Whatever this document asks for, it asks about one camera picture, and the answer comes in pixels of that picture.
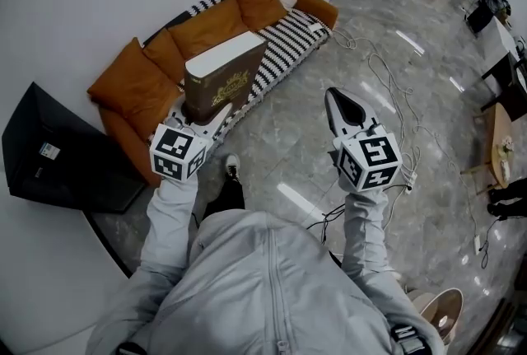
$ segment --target marble floor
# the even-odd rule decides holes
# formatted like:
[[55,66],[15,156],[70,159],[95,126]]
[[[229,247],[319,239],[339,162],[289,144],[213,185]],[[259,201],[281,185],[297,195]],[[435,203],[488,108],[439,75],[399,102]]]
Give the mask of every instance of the marble floor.
[[[410,195],[398,200],[386,230],[392,266],[410,286],[427,292],[450,287],[464,294],[464,311],[449,354],[462,354],[489,320],[497,302],[510,286],[525,251],[527,222],[499,222],[489,235],[489,260],[474,255],[474,223],[467,194],[455,167],[479,162],[485,125],[474,120],[478,108],[492,93],[480,81],[483,57],[478,41],[463,22],[464,0],[331,0],[339,8],[338,28],[355,37],[372,40],[403,90],[423,126],[438,134],[437,146],[424,129],[416,133],[415,117],[402,92],[395,97],[404,116],[403,150],[421,150],[417,183]],[[417,43],[423,55],[397,31]],[[223,146],[198,173],[199,193],[195,213],[201,217],[208,200],[222,185],[222,158],[236,152],[241,159],[240,178],[247,208],[266,210],[310,225],[320,213],[343,203],[337,171],[327,151],[332,135],[324,109],[324,91],[340,86],[368,100],[381,121],[397,136],[400,120],[394,102],[369,66],[372,47],[364,40],[354,50],[330,39],[315,51],[286,81],[279,84],[227,136]],[[379,59],[371,60],[380,78],[388,73]],[[512,175],[527,174],[527,121],[514,123],[515,165]],[[487,214],[487,197],[474,197],[476,189],[490,182],[487,174],[464,177],[469,187],[476,231],[482,237],[493,218]],[[390,203],[400,189],[388,191]],[[145,207],[152,190],[143,193],[121,217],[96,215],[110,243],[131,269],[138,265],[142,241],[148,230]],[[331,222],[326,245],[343,252],[343,217]],[[310,229],[317,236],[320,228]]]

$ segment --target sleeve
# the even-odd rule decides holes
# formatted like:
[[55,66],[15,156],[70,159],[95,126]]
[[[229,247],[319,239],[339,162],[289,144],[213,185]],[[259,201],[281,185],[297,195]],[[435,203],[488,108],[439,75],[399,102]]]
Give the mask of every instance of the sleeve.
[[445,349],[439,334],[419,315],[388,264],[382,228],[388,197],[382,190],[357,193],[343,175],[339,185],[350,193],[344,214],[343,271],[383,313],[390,327],[411,325],[427,341],[432,354],[442,355]]
[[187,267],[189,220],[197,176],[185,183],[163,180],[148,204],[148,232],[141,265],[110,302],[88,341],[86,354],[109,355],[155,317]]

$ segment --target black and white striped blanket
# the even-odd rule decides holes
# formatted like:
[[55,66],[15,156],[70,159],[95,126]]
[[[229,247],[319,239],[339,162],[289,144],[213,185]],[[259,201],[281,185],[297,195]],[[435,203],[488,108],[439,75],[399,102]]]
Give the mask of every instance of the black and white striped blanket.
[[[170,28],[187,21],[200,12],[216,5],[223,0],[202,0],[178,15],[174,20],[162,28]],[[320,23],[323,28],[311,31],[309,26]],[[145,41],[150,42],[157,32]],[[254,79],[254,83],[247,99],[247,103],[231,114],[214,136],[217,144],[222,142],[228,131],[236,124],[254,105],[258,104],[273,87],[283,80],[292,69],[304,60],[313,49],[324,43],[331,34],[331,30],[318,18],[305,12],[293,9],[275,24],[265,27],[256,33],[268,41],[268,47],[263,55],[262,63]],[[183,91],[184,82],[178,84]]]

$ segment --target book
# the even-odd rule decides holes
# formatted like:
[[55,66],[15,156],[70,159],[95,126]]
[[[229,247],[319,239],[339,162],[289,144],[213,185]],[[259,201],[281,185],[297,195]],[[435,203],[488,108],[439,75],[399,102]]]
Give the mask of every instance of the book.
[[205,125],[232,103],[236,112],[247,102],[267,41],[247,31],[185,63],[183,106],[187,122]]

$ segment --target white book edge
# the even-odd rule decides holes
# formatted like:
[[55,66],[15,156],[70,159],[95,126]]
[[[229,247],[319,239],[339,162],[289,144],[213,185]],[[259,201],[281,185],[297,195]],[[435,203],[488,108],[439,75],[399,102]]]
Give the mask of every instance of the white book edge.
[[263,42],[255,33],[246,31],[189,59],[185,68],[194,77],[203,78]]

